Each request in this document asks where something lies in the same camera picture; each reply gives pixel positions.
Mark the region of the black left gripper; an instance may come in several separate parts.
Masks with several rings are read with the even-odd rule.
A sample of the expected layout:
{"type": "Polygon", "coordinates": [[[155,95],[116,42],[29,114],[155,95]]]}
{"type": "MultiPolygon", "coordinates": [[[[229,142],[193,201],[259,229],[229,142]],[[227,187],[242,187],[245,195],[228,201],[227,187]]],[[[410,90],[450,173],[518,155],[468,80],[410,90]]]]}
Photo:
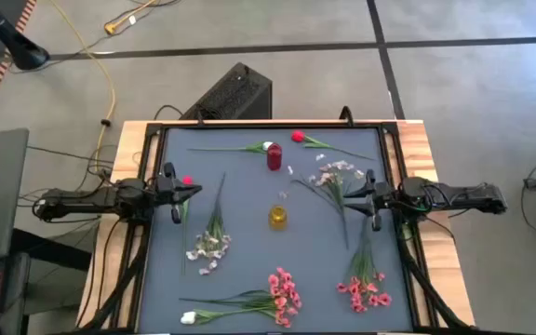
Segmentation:
{"type": "Polygon", "coordinates": [[[156,204],[171,206],[171,219],[175,224],[182,223],[183,204],[202,190],[201,185],[183,184],[181,197],[178,190],[180,181],[176,177],[174,165],[165,163],[159,175],[155,179],[154,189],[156,192],[156,204]]]}

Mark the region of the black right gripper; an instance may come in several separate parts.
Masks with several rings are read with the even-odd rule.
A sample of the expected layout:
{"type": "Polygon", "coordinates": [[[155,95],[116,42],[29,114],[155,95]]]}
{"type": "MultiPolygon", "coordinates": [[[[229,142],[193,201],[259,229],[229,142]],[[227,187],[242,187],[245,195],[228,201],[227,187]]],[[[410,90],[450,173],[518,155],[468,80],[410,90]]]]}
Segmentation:
{"type": "Polygon", "coordinates": [[[378,232],[382,228],[381,209],[388,209],[395,199],[395,192],[386,181],[376,181],[373,169],[366,173],[366,184],[361,188],[345,194],[344,198],[362,198],[368,196],[368,202],[349,204],[348,208],[366,216],[371,216],[371,229],[378,232]]]}

